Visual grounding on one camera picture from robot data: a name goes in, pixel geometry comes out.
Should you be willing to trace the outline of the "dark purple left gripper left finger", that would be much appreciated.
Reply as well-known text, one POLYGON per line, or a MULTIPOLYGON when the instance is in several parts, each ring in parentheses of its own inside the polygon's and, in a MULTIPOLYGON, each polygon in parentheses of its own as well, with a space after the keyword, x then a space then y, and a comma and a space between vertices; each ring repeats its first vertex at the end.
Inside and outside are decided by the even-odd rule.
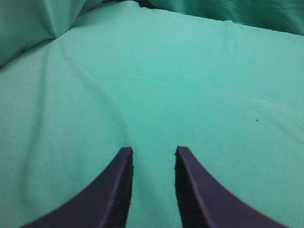
POLYGON ((26 224, 27 228, 124 228, 133 190, 133 150, 123 147, 71 200, 26 224))

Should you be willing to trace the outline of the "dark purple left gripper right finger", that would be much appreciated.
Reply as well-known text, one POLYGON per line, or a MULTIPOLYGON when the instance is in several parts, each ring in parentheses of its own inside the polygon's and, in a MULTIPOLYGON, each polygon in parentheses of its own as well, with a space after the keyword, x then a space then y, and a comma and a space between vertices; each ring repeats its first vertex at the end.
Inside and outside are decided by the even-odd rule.
POLYGON ((188 147, 177 147, 174 170, 176 198, 184 228, 284 227, 223 187, 188 147))

